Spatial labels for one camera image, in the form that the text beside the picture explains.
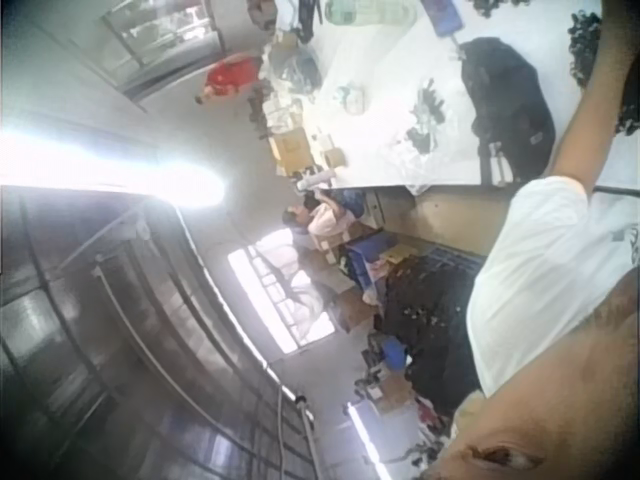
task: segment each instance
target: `white shirt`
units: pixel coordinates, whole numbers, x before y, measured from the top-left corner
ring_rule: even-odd
[[[338,233],[346,232],[353,222],[356,221],[356,217],[351,211],[345,209],[345,214],[338,220],[331,210],[331,207],[326,203],[320,204],[311,212],[313,220],[307,227],[309,233],[313,235],[319,235],[321,237],[330,237]]]
[[[480,384],[492,395],[597,307],[638,264],[640,200],[565,177],[535,180],[511,202],[467,311]]]

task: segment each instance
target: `man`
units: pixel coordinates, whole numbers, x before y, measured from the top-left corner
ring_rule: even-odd
[[[639,51],[639,19],[633,0],[603,1],[596,65],[550,176],[514,197],[469,302],[488,398],[424,479],[640,478],[640,201],[589,198]]]
[[[248,85],[258,81],[261,59],[248,53],[239,53],[216,63],[209,73],[201,95],[196,95],[198,105],[215,97],[235,95]]]
[[[345,232],[364,214],[364,200],[360,192],[335,192],[332,196],[317,190],[317,203],[305,198],[304,205],[289,207],[282,215],[283,223],[294,230],[329,237]]]

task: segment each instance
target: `table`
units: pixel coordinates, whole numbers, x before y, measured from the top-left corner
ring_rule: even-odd
[[[580,100],[580,90],[569,74],[570,16],[580,9],[599,14],[600,2],[504,4],[485,19],[470,2],[454,1],[465,24],[457,34],[460,43],[480,36],[499,37],[536,67],[556,138],[562,138]],[[416,6],[418,18],[412,26],[344,27],[328,21],[320,25],[316,19],[309,48],[317,57],[324,84],[313,103],[305,105],[304,124],[310,137],[329,135],[345,153],[347,165],[336,169],[333,187],[480,184],[478,140],[471,132],[475,109],[461,80],[456,48],[451,39],[436,37],[418,0]],[[415,123],[410,111],[418,88],[430,78],[446,102],[446,130],[439,137],[439,151],[416,156],[401,139]],[[361,116],[347,114],[333,101],[336,89],[348,83],[366,91],[368,108]],[[638,134],[616,137],[599,185],[640,189],[639,138]],[[493,167],[497,183],[498,168]],[[508,165],[505,177],[513,178]]]

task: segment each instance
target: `black backpack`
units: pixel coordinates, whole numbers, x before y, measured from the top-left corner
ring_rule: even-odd
[[[498,38],[476,38],[461,49],[462,81],[476,109],[472,129],[480,140],[482,184],[492,183],[489,145],[497,142],[516,182],[539,177],[556,132],[536,69]]]

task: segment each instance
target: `red shirt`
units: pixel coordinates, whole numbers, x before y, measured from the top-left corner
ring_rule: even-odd
[[[252,57],[230,63],[222,60],[209,70],[205,85],[211,86],[216,95],[228,95],[256,82],[258,71],[258,65]]]

